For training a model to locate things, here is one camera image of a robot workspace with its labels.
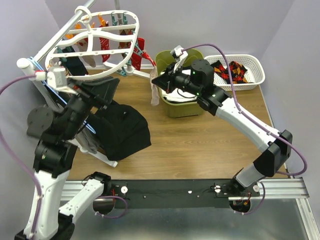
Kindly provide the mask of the red sock with grey toe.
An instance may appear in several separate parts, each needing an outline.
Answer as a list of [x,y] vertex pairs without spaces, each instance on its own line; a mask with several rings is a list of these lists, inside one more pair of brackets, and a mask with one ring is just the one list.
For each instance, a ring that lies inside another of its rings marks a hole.
[[157,86],[152,83],[152,80],[158,76],[157,65],[156,65],[156,62],[150,57],[150,55],[144,49],[144,47],[145,47],[145,40],[141,37],[138,37],[134,45],[133,54],[131,56],[131,63],[133,67],[138,71],[141,70],[142,59],[148,60],[151,63],[153,68],[149,73],[149,82],[150,82],[150,88],[151,88],[150,104],[152,106],[157,106],[160,101],[159,92],[158,92]]

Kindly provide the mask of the argyle sock red yellow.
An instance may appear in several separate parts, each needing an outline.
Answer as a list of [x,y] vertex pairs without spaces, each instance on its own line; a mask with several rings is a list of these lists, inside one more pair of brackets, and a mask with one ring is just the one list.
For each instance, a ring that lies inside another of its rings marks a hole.
[[219,60],[217,60],[216,62],[213,62],[210,66],[214,69],[214,72],[215,72],[219,77],[221,77],[223,80],[225,80],[225,82],[226,82],[227,84],[230,84],[229,72],[228,72],[228,70],[222,65],[222,63],[221,63]]
[[232,82],[234,84],[247,84],[248,81],[245,77],[245,73],[248,71],[247,68],[236,61],[231,61],[229,64],[231,75],[232,75]]

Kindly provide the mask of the white round sock hanger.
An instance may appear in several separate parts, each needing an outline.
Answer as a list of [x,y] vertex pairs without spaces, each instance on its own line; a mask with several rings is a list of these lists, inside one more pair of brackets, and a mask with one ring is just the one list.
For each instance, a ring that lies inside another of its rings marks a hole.
[[[97,73],[94,75],[75,75],[72,79],[80,81],[90,81],[96,80],[102,77],[109,76],[118,70],[123,69],[127,66],[131,60],[132,54],[134,53],[135,43],[138,39],[138,32],[140,30],[140,22],[138,16],[131,11],[127,10],[107,10],[90,12],[88,7],[84,5],[79,5],[75,11],[80,11],[81,15],[75,23],[82,25],[79,29],[73,29],[76,25],[72,23],[70,27],[67,28],[62,33],[62,36],[53,44],[53,47],[45,54],[45,68],[53,67],[53,61],[68,57],[83,57],[83,56],[93,56],[101,57],[105,54],[112,55],[123,55],[124,58],[119,61],[119,63],[111,63],[105,61],[103,64],[107,66],[107,70]],[[103,27],[92,27],[93,17],[115,17],[121,15],[123,18],[130,17],[132,19],[131,23],[128,24],[118,24]],[[126,48],[110,48],[109,50],[99,50],[94,47],[94,43],[100,38],[109,39],[111,42],[128,44]],[[58,49],[64,49],[67,47],[72,47],[78,44],[81,40],[88,40],[87,51],[75,51],[75,52],[62,52],[59,53]]]

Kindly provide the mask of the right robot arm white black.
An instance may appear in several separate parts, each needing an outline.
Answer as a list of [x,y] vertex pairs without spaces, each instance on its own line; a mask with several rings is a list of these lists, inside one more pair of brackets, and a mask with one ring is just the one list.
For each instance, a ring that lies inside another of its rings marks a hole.
[[205,59],[196,59],[185,74],[170,64],[163,74],[151,81],[167,93],[175,89],[196,96],[197,104],[211,115],[219,117],[242,132],[261,152],[249,166],[235,174],[227,192],[241,196],[258,180],[272,177],[291,155],[293,136],[265,124],[243,107],[236,107],[231,94],[214,84],[214,68]]

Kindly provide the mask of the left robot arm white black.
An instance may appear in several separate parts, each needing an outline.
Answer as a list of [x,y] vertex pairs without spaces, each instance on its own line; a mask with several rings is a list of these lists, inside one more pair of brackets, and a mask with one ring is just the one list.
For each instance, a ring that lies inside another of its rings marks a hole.
[[96,198],[110,194],[111,177],[95,172],[70,202],[60,206],[63,187],[77,151],[72,140],[80,132],[92,108],[110,105],[119,82],[113,77],[93,83],[73,79],[70,87],[75,94],[62,110],[41,106],[29,113],[27,134],[38,139],[32,174],[36,184],[29,220],[15,239],[68,240],[85,209]]

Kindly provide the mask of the green plastic bin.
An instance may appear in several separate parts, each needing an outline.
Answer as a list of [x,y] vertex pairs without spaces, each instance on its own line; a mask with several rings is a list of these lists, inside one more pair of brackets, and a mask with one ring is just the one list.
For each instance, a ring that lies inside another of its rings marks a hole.
[[[190,74],[190,65],[191,63],[196,59],[202,59],[203,54],[194,48],[189,49],[187,51],[188,57],[183,63],[182,72],[189,75]],[[161,75],[164,73],[168,65],[173,63],[175,59],[170,54],[169,50],[164,50],[159,52],[155,56],[155,63],[157,67],[158,75]],[[168,102],[165,100],[160,93],[160,89],[158,90],[160,101],[163,103],[163,109],[165,114],[170,118],[182,118],[182,117],[189,117],[189,116],[198,116],[204,113],[204,110],[199,107],[197,104],[197,100],[190,101],[190,102],[180,102],[180,103],[174,103],[174,102]]]

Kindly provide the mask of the white folded cloth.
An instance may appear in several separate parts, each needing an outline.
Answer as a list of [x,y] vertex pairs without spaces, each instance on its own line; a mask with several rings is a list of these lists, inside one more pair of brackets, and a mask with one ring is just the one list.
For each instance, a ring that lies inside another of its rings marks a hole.
[[196,101],[197,97],[193,94],[190,94],[188,92],[183,92],[182,90],[176,88],[171,93],[166,93],[164,90],[160,89],[159,92],[161,93],[161,96],[168,102],[171,103],[187,103]]

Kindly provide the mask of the grey beige sock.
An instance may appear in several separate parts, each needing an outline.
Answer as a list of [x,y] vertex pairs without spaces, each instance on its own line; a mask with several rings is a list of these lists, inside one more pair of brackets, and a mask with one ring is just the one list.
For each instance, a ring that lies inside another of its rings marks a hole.
[[[84,41],[79,41],[78,42],[78,48],[79,48],[79,50],[81,52],[86,52],[87,49],[88,49],[88,43],[85,40]],[[94,59],[94,57],[92,55],[83,55],[82,58],[92,68],[96,67],[96,62],[95,62],[95,59]]]

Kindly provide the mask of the black garment pile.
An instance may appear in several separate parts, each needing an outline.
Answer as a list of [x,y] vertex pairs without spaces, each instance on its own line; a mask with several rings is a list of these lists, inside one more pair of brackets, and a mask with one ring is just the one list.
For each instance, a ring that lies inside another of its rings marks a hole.
[[151,135],[147,120],[132,106],[112,101],[87,118],[110,161],[123,160],[149,146]]

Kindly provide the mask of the red patterned sock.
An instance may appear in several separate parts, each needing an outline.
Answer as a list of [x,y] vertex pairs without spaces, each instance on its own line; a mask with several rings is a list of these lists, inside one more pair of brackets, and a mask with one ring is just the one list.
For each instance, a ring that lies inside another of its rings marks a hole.
[[[110,49],[110,41],[107,38],[99,38],[99,42],[100,42],[100,49],[102,51],[108,51]],[[102,54],[102,62],[106,62],[109,58],[110,58],[110,54]]]

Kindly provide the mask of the white drying rack stand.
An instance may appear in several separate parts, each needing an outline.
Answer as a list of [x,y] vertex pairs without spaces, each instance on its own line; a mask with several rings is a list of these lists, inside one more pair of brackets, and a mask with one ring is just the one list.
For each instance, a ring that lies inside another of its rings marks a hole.
[[[55,111],[62,110],[65,105],[68,103],[69,99],[73,96],[73,94],[70,93],[65,93],[65,92],[60,92],[56,91],[55,89],[51,88],[50,86],[47,85],[46,81],[37,81],[35,80],[35,73],[36,71],[46,71],[46,66],[45,66],[45,54],[47,54],[50,49],[53,47],[53,44],[62,36],[62,33],[67,30],[68,27],[71,26],[71,24],[75,23],[75,26],[73,27],[74,30],[80,29],[82,25],[80,23],[76,23],[76,20],[79,20],[81,17],[81,12],[80,11],[75,11],[75,14],[72,19],[69,20],[69,22],[37,53],[37,55],[33,58],[20,58],[17,61],[17,66],[25,73],[27,78],[29,78],[31,81],[33,81],[34,85],[39,89],[41,94],[44,96],[46,100],[46,106],[49,107]],[[100,46],[100,40],[97,40],[94,42],[94,47],[96,47],[98,50],[101,50]],[[117,43],[113,41],[109,41],[109,49],[114,49],[114,48],[126,48],[129,45],[127,43]],[[78,48],[78,43],[69,46],[67,48],[63,49],[58,49],[59,53],[74,53],[80,51]],[[110,58],[107,60],[110,63],[117,64],[119,63],[125,56],[124,55],[112,55]],[[59,60],[54,60],[53,61],[53,67],[63,67],[61,59]],[[107,66],[104,65],[102,62],[102,57],[101,56],[95,56],[94,60],[96,63],[96,67],[91,67],[89,64],[87,64],[83,57],[79,57],[79,59],[82,61],[84,64],[85,68],[88,71],[87,75],[95,75],[102,73],[106,71],[108,68]],[[68,81],[68,86],[70,86],[70,81],[71,80],[76,80],[71,78],[72,76],[71,73],[68,71],[67,68],[66,70],[66,77]],[[129,64],[122,68],[121,70],[125,70],[125,72],[129,73],[130,68]],[[90,111],[90,114],[95,114],[98,110],[101,109],[106,109],[105,108],[96,108],[93,107]],[[84,122],[84,125],[81,127],[79,133],[76,135],[76,137],[72,140],[72,144],[77,146],[77,149],[80,149],[84,153],[88,153],[97,159],[103,161],[104,163],[108,164],[111,167],[116,167],[119,161],[112,161],[109,160],[106,156],[106,153],[104,149],[102,148],[101,144],[99,143],[97,136],[96,136],[96,131],[93,129],[91,125],[87,122],[87,119]]]

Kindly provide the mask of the white perforated basket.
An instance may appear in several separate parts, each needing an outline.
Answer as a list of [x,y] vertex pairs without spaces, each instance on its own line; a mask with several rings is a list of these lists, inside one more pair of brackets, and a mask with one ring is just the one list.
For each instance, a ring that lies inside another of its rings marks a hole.
[[[248,83],[236,83],[234,84],[235,91],[252,90],[256,86],[262,84],[265,80],[265,72],[260,61],[250,54],[226,54],[226,59],[230,64],[232,61],[243,65],[247,71],[244,73],[244,77]],[[222,55],[208,55],[204,57],[210,64],[220,61],[223,67],[226,69],[226,63]],[[214,73],[215,85],[223,88],[226,91],[231,91],[231,85],[227,84],[227,81]]]

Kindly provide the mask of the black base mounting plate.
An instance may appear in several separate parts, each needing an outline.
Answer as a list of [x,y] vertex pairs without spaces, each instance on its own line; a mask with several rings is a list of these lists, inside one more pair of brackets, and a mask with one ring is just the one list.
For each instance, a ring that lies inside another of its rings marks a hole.
[[260,196],[256,183],[237,188],[228,178],[113,180],[111,185],[129,209],[228,208],[231,198]]

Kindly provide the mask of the aluminium frame rail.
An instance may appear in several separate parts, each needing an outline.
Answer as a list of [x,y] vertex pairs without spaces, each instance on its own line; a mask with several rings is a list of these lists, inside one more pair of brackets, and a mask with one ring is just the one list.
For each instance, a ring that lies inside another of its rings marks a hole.
[[[60,206],[87,184],[64,183]],[[111,192],[96,198],[77,218],[70,239],[86,240],[317,240],[320,233],[300,178],[256,183],[260,196],[229,199],[228,208],[129,209]]]

